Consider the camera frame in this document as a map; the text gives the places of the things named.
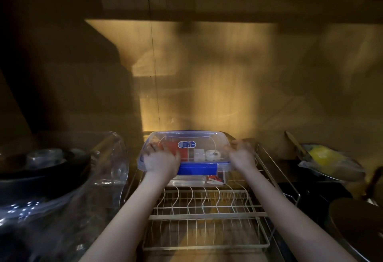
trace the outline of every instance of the forearm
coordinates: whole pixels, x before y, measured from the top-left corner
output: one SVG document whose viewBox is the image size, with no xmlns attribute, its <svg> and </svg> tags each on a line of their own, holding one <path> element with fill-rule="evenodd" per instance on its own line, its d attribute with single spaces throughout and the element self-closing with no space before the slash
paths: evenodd
<svg viewBox="0 0 383 262">
<path fill-rule="evenodd" d="M 355 259 L 279 192 L 255 167 L 242 172 L 269 218 L 299 262 Z"/>
<path fill-rule="evenodd" d="M 147 174 L 80 262 L 131 261 L 153 207 L 166 183 Z"/>
</svg>

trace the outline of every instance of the wooden handle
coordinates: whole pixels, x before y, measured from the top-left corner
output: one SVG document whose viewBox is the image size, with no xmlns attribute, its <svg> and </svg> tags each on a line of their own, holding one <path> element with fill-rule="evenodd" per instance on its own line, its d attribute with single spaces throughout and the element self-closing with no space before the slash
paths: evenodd
<svg viewBox="0 0 383 262">
<path fill-rule="evenodd" d="M 290 141 L 298 148 L 298 150 L 301 151 L 304 156 L 306 156 L 307 155 L 307 151 L 304 150 L 302 145 L 299 144 L 299 142 L 294 138 L 293 134 L 291 134 L 288 131 L 285 131 L 285 134 L 286 134 L 287 138 L 289 138 Z"/>
</svg>

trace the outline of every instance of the container lid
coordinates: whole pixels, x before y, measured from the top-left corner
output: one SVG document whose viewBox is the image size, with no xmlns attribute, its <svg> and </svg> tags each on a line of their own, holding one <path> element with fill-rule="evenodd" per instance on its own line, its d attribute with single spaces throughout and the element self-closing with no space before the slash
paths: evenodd
<svg viewBox="0 0 383 262">
<path fill-rule="evenodd" d="M 231 169 L 229 156 L 224 150 L 224 146 L 230 143 L 222 132 L 153 132 L 146 140 L 137 159 L 137 167 L 142 171 L 146 171 L 144 149 L 150 143 L 157 144 L 160 148 L 166 144 L 173 154 L 179 151 L 181 165 L 178 175 L 216 175 L 217 171 Z"/>
</svg>

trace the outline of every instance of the wooden wall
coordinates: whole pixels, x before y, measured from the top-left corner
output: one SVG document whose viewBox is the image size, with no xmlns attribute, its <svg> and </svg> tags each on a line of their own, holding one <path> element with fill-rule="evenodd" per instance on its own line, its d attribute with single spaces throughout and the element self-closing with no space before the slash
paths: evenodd
<svg viewBox="0 0 383 262">
<path fill-rule="evenodd" d="M 224 131 L 383 159 L 382 0 L 15 0 L 50 129 Z"/>
</svg>

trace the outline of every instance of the left hand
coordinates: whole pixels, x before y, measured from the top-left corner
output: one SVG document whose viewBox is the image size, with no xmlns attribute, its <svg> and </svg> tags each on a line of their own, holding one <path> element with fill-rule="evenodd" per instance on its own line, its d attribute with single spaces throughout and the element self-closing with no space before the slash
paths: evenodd
<svg viewBox="0 0 383 262">
<path fill-rule="evenodd" d="M 162 150 L 156 144 L 149 144 L 145 149 L 144 164 L 147 176 L 158 178 L 166 185 L 177 175 L 181 155 L 177 151 L 174 156 L 165 144 L 163 144 L 163 147 Z"/>
</svg>

